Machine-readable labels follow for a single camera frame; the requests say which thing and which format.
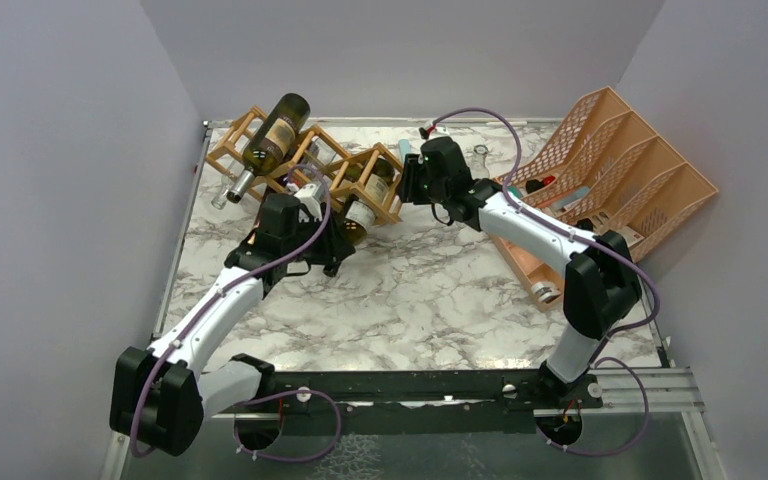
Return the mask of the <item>clear glass bottle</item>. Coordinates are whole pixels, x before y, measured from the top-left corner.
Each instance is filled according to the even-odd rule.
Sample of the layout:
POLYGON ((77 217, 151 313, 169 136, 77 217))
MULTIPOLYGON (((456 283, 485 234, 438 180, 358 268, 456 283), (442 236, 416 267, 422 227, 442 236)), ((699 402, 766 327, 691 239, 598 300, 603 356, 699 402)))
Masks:
POLYGON ((489 149, 486 145, 478 144, 473 147, 470 159, 470 169, 475 178, 488 178, 490 176, 487 167, 488 154, 489 149))

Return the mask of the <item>green wine bottle beige label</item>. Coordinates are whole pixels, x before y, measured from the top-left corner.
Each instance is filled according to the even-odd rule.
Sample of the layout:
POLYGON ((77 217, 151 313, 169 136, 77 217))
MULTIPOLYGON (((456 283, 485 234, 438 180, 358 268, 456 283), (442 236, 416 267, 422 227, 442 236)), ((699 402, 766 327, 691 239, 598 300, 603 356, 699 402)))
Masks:
MULTIPOLYGON (((393 183, 396 170, 380 156, 374 163, 371 175, 364 186, 364 191, 376 202, 382 202, 393 183)), ((360 197, 351 195, 342 211, 340 229, 352 246, 357 246, 367 236, 373 226, 376 214, 360 197)))

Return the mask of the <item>dark green top wine bottle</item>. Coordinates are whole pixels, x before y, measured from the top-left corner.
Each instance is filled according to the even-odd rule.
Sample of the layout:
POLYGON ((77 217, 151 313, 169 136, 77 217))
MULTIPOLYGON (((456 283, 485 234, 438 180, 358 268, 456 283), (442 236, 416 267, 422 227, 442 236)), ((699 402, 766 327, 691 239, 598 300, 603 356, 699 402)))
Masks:
POLYGON ((283 162, 309 114, 310 105, 301 95, 280 98, 243 150, 242 173, 226 192, 229 202, 239 203, 257 177, 269 175, 283 162))

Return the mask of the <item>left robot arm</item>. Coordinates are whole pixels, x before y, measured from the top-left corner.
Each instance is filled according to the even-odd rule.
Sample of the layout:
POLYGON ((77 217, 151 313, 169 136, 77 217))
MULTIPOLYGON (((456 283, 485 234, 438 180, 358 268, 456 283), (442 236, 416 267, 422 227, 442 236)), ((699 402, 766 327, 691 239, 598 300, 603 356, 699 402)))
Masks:
POLYGON ((194 309, 149 347, 120 354, 109 425, 128 436, 132 456, 156 450, 178 456, 205 419, 238 403, 254 411, 270 405, 271 364, 242 355, 212 372, 204 368, 233 326, 286 276, 288 263, 314 264, 316 248, 328 245, 335 230, 329 195, 302 189, 268 196, 259 224, 228 255, 194 309))

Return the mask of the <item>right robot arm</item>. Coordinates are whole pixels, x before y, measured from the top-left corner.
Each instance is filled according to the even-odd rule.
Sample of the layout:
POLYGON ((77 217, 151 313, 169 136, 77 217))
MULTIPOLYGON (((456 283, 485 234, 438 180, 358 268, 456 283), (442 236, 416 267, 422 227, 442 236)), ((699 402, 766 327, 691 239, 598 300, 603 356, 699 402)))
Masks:
POLYGON ((473 178, 460 146, 449 137, 428 140, 406 155, 397 194, 404 203, 442 207, 451 222, 504 239, 560 275, 568 325, 536 384, 549 406, 572 399, 609 330, 642 297, 624 237, 567 225, 498 182, 473 178))

